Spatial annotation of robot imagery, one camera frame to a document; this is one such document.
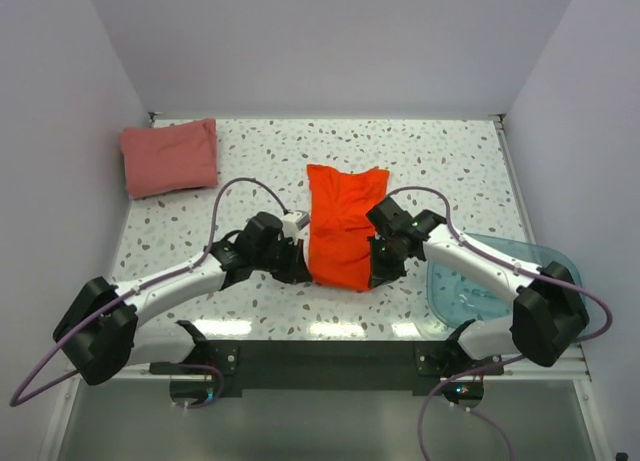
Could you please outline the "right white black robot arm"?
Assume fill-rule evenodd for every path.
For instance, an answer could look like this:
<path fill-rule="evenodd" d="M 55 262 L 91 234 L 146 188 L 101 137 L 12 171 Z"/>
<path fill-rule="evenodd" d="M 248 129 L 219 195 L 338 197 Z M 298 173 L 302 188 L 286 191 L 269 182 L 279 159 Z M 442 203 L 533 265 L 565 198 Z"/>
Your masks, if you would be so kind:
<path fill-rule="evenodd" d="M 589 324 L 589 315 L 565 266 L 542 267 L 511 258 L 457 232 L 451 221 L 433 211 L 413 216 L 387 197 L 371 208 L 369 284 L 378 287 L 405 276 L 410 258 L 434 262 L 487 289 L 510 314 L 484 321 L 469 319 L 432 354 L 448 371 L 469 373 L 494 356 L 519 354 L 551 367 Z"/>

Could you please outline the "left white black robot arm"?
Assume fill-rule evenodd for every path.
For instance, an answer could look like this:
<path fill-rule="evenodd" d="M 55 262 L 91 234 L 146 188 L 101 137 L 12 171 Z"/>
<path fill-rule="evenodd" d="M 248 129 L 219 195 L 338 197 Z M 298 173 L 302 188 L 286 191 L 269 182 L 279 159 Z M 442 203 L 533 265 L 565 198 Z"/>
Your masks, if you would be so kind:
<path fill-rule="evenodd" d="M 196 373 L 209 358 L 206 339 L 195 326 L 178 321 L 170 335 L 161 335 L 144 325 L 193 298 L 244 282 L 256 271 L 285 284 L 311 281 L 300 238 L 309 223 L 304 211 L 280 217 L 260 212 L 202 254 L 153 275 L 119 284 L 94 278 L 82 287 L 53 339 L 91 386 L 133 364 L 174 363 Z"/>

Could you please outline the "orange t shirt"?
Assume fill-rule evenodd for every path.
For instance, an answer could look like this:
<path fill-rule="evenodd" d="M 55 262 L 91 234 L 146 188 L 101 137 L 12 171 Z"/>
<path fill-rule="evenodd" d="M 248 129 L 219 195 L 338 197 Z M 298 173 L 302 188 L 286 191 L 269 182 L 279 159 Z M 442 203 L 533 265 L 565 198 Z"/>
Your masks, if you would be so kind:
<path fill-rule="evenodd" d="M 368 291 L 369 238 L 375 229 L 367 212 L 387 193 L 390 172 L 372 168 L 343 173 L 333 167 L 307 166 L 311 192 L 308 264 L 323 286 Z"/>

